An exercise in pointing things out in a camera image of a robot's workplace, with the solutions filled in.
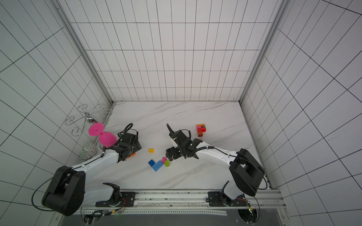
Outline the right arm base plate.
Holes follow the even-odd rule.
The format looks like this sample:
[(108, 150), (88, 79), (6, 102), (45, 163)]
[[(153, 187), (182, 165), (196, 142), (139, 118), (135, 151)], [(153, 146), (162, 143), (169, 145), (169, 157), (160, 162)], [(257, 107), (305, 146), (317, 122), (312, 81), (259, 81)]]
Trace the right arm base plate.
[(208, 192), (206, 202), (210, 207), (246, 207), (248, 205), (244, 194), (241, 194), (235, 199), (232, 199), (226, 195), (225, 188), (227, 187), (228, 183), (229, 181), (225, 183), (221, 191)]

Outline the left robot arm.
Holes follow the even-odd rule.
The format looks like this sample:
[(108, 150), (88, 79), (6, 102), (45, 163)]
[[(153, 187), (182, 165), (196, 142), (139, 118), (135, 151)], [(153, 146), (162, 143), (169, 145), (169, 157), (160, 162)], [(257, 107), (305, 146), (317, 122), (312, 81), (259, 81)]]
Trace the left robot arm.
[(138, 133), (120, 132), (114, 145), (102, 147), (102, 153), (73, 167), (58, 168), (51, 178), (41, 204), (44, 207), (70, 216), (81, 207), (124, 207), (126, 198), (120, 186), (104, 182), (96, 188), (86, 188), (89, 181), (106, 168), (125, 161), (141, 150)]

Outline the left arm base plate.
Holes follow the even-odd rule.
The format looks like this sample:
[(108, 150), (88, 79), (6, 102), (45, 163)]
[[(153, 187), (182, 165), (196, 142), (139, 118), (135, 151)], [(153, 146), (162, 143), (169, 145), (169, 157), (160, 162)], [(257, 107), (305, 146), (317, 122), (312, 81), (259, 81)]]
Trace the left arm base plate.
[(106, 201), (96, 202), (96, 207), (133, 207), (135, 201), (135, 192), (116, 192)]

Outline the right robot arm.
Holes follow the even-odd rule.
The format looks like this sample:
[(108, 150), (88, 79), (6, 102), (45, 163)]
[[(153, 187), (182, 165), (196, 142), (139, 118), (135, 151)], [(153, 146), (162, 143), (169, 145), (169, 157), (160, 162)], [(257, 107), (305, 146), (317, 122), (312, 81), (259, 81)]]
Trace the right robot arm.
[(185, 135), (181, 130), (169, 129), (173, 147), (166, 150), (166, 157), (173, 161), (180, 157), (195, 158), (224, 166), (229, 169), (233, 182), (227, 182), (225, 195), (234, 200), (241, 194), (254, 197), (264, 180), (265, 170), (246, 149), (224, 150), (205, 141)]

